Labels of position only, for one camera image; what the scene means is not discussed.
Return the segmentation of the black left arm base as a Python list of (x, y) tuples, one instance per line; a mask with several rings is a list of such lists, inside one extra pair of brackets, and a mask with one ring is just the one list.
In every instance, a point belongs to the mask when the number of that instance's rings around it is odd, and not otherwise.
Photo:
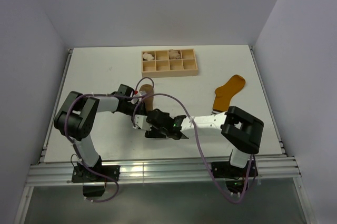
[(102, 177), (88, 171), (82, 165), (78, 164), (73, 169), (71, 182), (74, 184), (82, 184), (82, 193), (84, 197), (98, 199), (104, 194), (107, 183), (111, 182), (107, 177), (118, 182), (120, 168), (119, 165), (101, 166), (97, 170), (92, 168), (96, 173), (104, 175)]

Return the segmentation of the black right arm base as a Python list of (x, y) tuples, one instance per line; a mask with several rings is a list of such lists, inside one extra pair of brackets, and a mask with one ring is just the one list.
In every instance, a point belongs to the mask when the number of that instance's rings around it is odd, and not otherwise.
[(211, 171), (215, 179), (225, 179), (229, 192), (239, 195), (243, 192), (245, 177), (249, 167), (247, 161), (244, 168), (232, 166), (229, 161), (215, 161), (211, 163)]

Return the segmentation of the tan ribbed sock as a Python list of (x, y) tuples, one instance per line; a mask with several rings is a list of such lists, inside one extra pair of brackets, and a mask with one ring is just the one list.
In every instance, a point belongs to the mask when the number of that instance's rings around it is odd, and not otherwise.
[(153, 111), (153, 102), (154, 102), (154, 90), (150, 84), (144, 84), (139, 88), (140, 92), (145, 92), (146, 97), (143, 98), (143, 103), (147, 112)]

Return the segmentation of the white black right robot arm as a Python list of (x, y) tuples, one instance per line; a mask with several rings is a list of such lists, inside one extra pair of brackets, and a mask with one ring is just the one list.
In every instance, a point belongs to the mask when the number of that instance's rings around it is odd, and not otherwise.
[(244, 173), (250, 157), (259, 153), (264, 128), (263, 121), (235, 106), (214, 115), (174, 118), (155, 109), (148, 112), (146, 122), (174, 140), (222, 135), (233, 145), (228, 171), (235, 177)]

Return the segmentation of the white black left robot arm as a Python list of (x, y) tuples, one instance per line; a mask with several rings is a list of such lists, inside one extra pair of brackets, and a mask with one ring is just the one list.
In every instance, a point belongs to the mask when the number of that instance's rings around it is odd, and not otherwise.
[(119, 112), (132, 116), (135, 104), (131, 97), (136, 91), (121, 84), (111, 94), (81, 94), (72, 91), (54, 117), (54, 128), (71, 143), (89, 181), (98, 181), (103, 174), (102, 159), (94, 148), (90, 133), (97, 113)]

